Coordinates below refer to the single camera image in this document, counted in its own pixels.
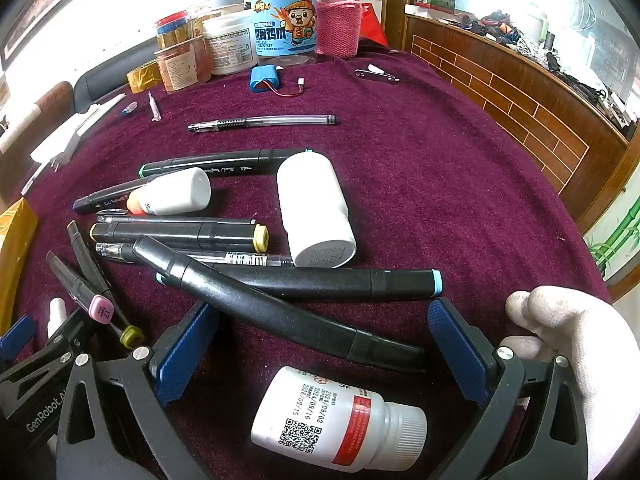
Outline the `white gloved right hand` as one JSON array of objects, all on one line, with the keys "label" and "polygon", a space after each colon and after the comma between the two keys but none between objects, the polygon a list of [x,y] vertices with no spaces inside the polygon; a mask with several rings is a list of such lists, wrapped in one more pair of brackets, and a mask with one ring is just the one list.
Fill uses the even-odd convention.
[{"label": "white gloved right hand", "polygon": [[530,331],[502,343],[523,360],[565,356],[582,393],[588,477],[612,460],[639,418],[639,347],[626,320],[580,290],[539,286],[506,298],[506,315]]}]

